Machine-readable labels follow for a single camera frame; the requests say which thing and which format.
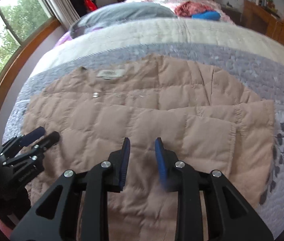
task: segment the wooden window sill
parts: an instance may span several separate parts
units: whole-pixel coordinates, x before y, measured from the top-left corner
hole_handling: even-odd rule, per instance
[[[37,47],[59,26],[61,26],[61,23],[55,17],[49,19],[26,40],[26,45],[18,49],[8,61],[0,74],[0,109],[10,87],[26,61]]]

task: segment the wooden dresser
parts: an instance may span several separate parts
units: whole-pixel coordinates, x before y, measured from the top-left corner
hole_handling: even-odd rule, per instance
[[[244,0],[242,25],[262,33],[284,45],[284,21],[275,18],[261,6]]]

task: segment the tree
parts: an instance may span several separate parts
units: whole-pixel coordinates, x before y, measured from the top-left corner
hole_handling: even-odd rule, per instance
[[[0,6],[0,9],[21,41],[26,40],[48,19],[38,0],[18,0],[17,5]],[[18,48],[19,45],[0,18],[0,72]]]

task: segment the silver bolt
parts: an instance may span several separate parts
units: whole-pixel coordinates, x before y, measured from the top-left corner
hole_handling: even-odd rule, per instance
[[[103,161],[102,163],[101,163],[101,167],[102,168],[108,168],[108,167],[110,167],[111,166],[111,162],[109,162],[109,161]]]
[[[74,171],[73,170],[66,170],[65,172],[64,172],[64,177],[66,177],[66,178],[70,178],[71,176],[73,176],[74,175]]]
[[[222,172],[220,170],[213,170],[212,175],[213,177],[219,178],[222,176]]]
[[[185,163],[183,161],[177,161],[177,162],[175,162],[175,166],[177,168],[184,168]]]

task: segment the white label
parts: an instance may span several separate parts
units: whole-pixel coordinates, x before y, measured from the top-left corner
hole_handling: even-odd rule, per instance
[[[117,70],[100,70],[96,77],[101,77],[105,79],[113,79],[123,77],[125,73],[124,69]]]

